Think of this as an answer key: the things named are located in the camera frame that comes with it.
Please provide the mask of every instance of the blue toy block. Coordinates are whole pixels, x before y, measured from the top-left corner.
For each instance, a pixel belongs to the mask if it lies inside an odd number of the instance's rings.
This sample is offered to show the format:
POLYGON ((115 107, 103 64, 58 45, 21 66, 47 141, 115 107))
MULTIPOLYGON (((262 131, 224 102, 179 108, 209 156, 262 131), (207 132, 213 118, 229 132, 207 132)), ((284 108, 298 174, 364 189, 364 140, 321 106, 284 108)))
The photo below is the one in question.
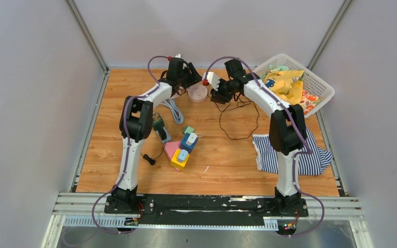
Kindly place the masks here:
POLYGON ((188 153, 191 153, 191 152, 192 152, 192 149, 194 149, 195 144, 197 144, 197 141, 199 141, 199 139, 198 139, 198 138, 195 139, 195 141, 194 141, 194 143, 193 143, 192 145, 188 145, 188 144, 186 143, 186 141, 188 140, 189 135, 191 135, 191 134, 190 134, 190 133, 186 133, 186 134, 185 134, 184 138, 183 138, 182 141, 180 142, 179 148, 180 148, 180 149, 183 149, 183 150, 186 150, 188 153))
POLYGON ((183 161, 186 160, 187 156, 188 156, 188 152, 186 150, 181 150, 179 156, 177 157, 177 161, 183 163, 183 161))

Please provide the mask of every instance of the blue and white striped cloth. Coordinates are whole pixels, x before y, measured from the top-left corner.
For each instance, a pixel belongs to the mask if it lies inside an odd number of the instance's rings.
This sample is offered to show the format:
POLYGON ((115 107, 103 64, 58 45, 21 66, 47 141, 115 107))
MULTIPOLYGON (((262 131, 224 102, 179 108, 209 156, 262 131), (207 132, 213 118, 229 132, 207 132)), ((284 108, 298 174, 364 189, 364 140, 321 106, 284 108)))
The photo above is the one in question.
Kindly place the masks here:
MULTIPOLYGON (((270 145, 268 134, 254 134, 252 142, 258 153, 258 157, 256 157, 258 170, 277 174, 278 155, 270 145)), ((299 156, 299 174, 309 176, 321 175, 326 167, 331 164, 332 153, 317 147, 316 139, 308 129, 307 143, 313 151, 313 154, 302 154, 299 156)))

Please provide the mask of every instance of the wooden floor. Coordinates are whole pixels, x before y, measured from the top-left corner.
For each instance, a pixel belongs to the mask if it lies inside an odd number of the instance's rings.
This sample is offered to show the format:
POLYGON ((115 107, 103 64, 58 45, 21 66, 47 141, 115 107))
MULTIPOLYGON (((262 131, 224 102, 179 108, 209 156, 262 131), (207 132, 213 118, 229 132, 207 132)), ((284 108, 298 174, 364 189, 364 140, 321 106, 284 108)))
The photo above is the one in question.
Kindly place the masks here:
MULTIPOLYGON (((158 78, 163 70, 153 70, 158 78)), ((213 70, 227 78, 225 70, 213 70)), ((118 128, 124 99, 139 95, 153 87, 154 81, 144 69, 112 70, 101 103, 98 118, 90 140, 77 192, 106 192, 112 188, 119 173, 122 140, 118 128)), ((156 165, 141 159, 138 172, 138 193, 217 194, 217 195, 273 195, 278 175, 257 170, 256 151, 252 137, 232 141, 219 126, 220 112, 213 102, 191 102, 187 94, 176 99, 185 122, 177 125, 166 106, 155 108, 165 122, 173 141, 181 140, 184 126, 192 126, 204 136, 199 139, 186 168, 176 172, 165 154, 156 165)), ((255 134, 266 134, 269 118, 259 108, 259 127, 255 134)), ((231 137, 246 137, 256 126, 254 105, 225 112, 221 125, 231 137)), ((306 119, 307 126, 324 142, 316 116, 306 119)), ((162 143, 152 132, 144 144, 142 154, 155 157, 162 143)), ((317 196, 338 196, 329 166, 321 176, 300 176, 302 190, 317 196)))

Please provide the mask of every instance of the black wire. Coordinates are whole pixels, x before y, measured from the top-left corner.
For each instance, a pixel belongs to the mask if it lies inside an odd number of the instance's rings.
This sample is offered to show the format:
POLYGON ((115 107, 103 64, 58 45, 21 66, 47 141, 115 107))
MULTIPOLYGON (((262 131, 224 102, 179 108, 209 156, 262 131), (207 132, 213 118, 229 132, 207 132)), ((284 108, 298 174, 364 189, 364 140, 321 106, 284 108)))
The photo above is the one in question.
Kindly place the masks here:
POLYGON ((157 157, 155 157, 154 159, 150 158, 150 156, 148 156, 148 154, 142 155, 142 153, 141 153, 142 158, 147 160, 150 165, 154 165, 156 163, 156 159, 159 158, 162 155, 163 151, 165 150, 165 144, 166 144, 166 142, 163 143, 162 151, 160 152, 160 154, 157 157))
POLYGON ((220 128, 221 128, 221 130, 223 130, 223 132, 226 134, 226 136, 227 136, 227 138, 229 138, 229 140, 232 140, 232 141, 237 141, 237 140, 242 140, 242 139, 245 140, 245 139, 249 138, 250 135, 252 135, 252 133, 253 133, 256 129, 258 129, 258 119, 259 119, 259 111, 258 111, 258 108, 256 107, 256 104, 255 104, 252 100, 250 100, 249 98, 247 98, 247 99, 248 99, 248 101, 243 101, 242 99, 240 99, 240 95, 238 95, 237 100, 239 100, 239 102, 237 102, 237 106, 236 106, 236 107, 233 107, 233 108, 231 108, 231 109, 229 109, 229 110, 228 110, 228 108, 229 108, 229 106, 231 106, 231 103, 230 103, 230 102, 229 102, 229 105, 226 106, 223 110, 221 110, 220 107, 218 107, 218 105, 214 102, 215 105, 217 106, 218 110, 221 112, 221 113, 220 113, 220 119, 219 119, 220 128), (244 138, 231 138, 231 137, 227 134, 226 130, 221 126, 221 116, 223 115, 224 112, 231 111, 231 110, 235 110, 235 109, 240 108, 240 107, 245 107, 245 106, 247 106, 247 105, 250 105, 251 103, 253 103, 253 105, 255 106, 256 112, 258 113, 258 115, 256 116, 256 127, 255 127, 255 129, 253 129, 252 132, 250 132, 249 136, 247 136, 247 137, 244 137, 244 138))
POLYGON ((166 144, 166 142, 163 143, 162 151, 160 152, 160 154, 157 157, 154 158, 154 160, 156 160, 157 158, 159 158, 162 155, 163 151, 165 150, 165 144, 166 144))
POLYGON ((234 101, 238 102, 239 96, 241 96, 241 93, 239 93, 237 96, 234 94, 234 101))

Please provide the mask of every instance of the white wall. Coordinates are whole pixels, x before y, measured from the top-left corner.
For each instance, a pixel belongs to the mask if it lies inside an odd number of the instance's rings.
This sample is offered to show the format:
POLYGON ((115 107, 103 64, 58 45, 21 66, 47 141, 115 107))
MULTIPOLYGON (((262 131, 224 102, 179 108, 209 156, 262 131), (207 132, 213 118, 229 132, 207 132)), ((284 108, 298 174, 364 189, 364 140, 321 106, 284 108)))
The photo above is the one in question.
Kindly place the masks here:
POLYGON ((397 247, 397 1, 354 1, 314 72, 345 183, 378 247, 397 247))
POLYGON ((106 63, 138 67, 177 53, 196 66, 228 55, 259 65, 278 53, 308 65, 343 0, 75 2, 106 63))
POLYGON ((64 1, 0 1, 0 247, 39 247, 102 74, 64 1))

